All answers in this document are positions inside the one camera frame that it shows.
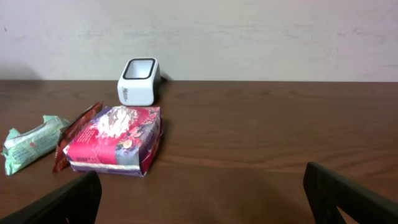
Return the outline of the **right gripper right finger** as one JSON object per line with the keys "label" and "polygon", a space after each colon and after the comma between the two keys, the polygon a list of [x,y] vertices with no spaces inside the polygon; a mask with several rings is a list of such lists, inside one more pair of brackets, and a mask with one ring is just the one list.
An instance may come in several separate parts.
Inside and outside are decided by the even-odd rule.
{"label": "right gripper right finger", "polygon": [[316,223],[397,223],[397,203],[316,162],[306,166],[303,187]]}

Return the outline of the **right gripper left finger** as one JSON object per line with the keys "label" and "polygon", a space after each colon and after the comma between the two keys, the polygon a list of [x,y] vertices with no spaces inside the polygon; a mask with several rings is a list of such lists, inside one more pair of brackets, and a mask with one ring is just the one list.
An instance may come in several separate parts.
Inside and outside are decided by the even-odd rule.
{"label": "right gripper left finger", "polygon": [[1,224],[94,223],[101,195],[100,178],[90,171],[2,218]]}

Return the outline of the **red brown snack wrapper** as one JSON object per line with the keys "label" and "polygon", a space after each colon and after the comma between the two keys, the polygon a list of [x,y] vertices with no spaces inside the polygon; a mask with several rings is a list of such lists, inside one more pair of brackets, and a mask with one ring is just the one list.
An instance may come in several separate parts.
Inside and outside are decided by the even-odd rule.
{"label": "red brown snack wrapper", "polygon": [[97,102],[82,112],[66,127],[61,129],[61,135],[58,139],[55,149],[55,163],[52,172],[56,173],[69,166],[68,159],[63,149],[74,139],[74,137],[82,130],[82,128],[91,121],[101,110],[103,103]]}

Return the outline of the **red purple tissue pack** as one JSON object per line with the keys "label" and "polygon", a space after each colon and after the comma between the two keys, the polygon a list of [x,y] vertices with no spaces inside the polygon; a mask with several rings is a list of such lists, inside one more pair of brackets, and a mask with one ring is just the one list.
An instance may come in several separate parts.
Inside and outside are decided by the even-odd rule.
{"label": "red purple tissue pack", "polygon": [[159,107],[105,107],[64,148],[73,170],[143,177],[162,137]]}

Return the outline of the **green wet wipes pack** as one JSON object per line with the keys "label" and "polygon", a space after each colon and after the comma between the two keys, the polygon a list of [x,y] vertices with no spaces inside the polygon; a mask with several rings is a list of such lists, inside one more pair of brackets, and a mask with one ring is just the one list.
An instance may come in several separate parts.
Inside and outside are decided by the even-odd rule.
{"label": "green wet wipes pack", "polygon": [[3,144],[5,174],[13,175],[56,148],[62,129],[69,120],[58,116],[43,115],[38,127],[20,133],[12,128]]}

